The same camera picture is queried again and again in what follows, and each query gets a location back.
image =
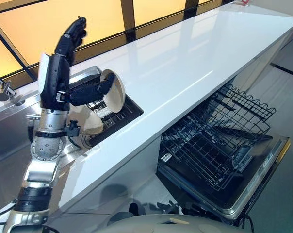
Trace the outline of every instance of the robotic hand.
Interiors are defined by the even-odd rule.
[[[69,103],[83,105],[101,99],[110,90],[114,74],[99,84],[69,90],[69,68],[74,49],[86,36],[86,18],[79,17],[60,38],[55,54],[42,55],[39,69],[41,118],[31,144],[32,160],[24,176],[16,204],[3,228],[4,233],[40,233],[48,219],[52,189],[57,183],[61,137],[78,136],[77,121],[66,126]]]

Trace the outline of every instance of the wire rack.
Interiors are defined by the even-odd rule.
[[[276,112],[232,85],[221,87],[162,134],[161,151],[185,163],[215,190],[223,189],[250,162]]]
[[[89,103],[87,106],[101,118],[103,130],[97,135],[84,136],[82,138],[82,143],[86,148],[97,145],[143,113],[142,109],[140,109],[127,95],[124,106],[118,113],[113,113],[109,110],[103,100]]]

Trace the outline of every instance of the stainless steel sink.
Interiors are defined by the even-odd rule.
[[[100,74],[101,70],[98,67],[91,67],[72,76],[69,82],[70,86],[73,89],[81,84],[96,83],[99,81]],[[0,111],[0,208],[11,202],[17,196],[21,187],[24,172],[31,159],[25,116],[27,114],[41,114],[39,101],[40,96],[37,92],[34,92],[25,99],[23,105],[8,106]],[[105,107],[103,101],[99,102],[99,104],[94,102],[88,106],[96,112]],[[60,176],[67,171],[66,166],[77,157],[83,155],[91,147],[118,131],[142,113],[143,111],[126,96],[124,107],[119,113],[110,112],[102,117],[104,124],[102,133],[87,138],[82,135],[73,138],[74,142],[81,146],[81,149],[70,143],[67,137],[63,137],[65,147],[60,155],[60,169],[62,169]],[[34,123],[36,129],[39,122],[35,121]]]

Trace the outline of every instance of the plate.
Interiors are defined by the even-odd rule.
[[[115,79],[110,91],[103,96],[103,101],[112,112],[118,113],[125,103],[125,88],[120,77],[110,69],[102,72],[100,81],[103,81],[109,73],[114,73]]]
[[[103,130],[103,123],[100,117],[97,116],[86,105],[73,106],[70,104],[70,112],[67,118],[67,124],[70,120],[77,120],[82,135],[95,135]]]

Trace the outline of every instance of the kitchen counter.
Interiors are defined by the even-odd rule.
[[[292,29],[292,16],[227,4],[74,65],[71,74],[94,65],[115,71],[144,113],[75,161],[59,207],[83,197]]]

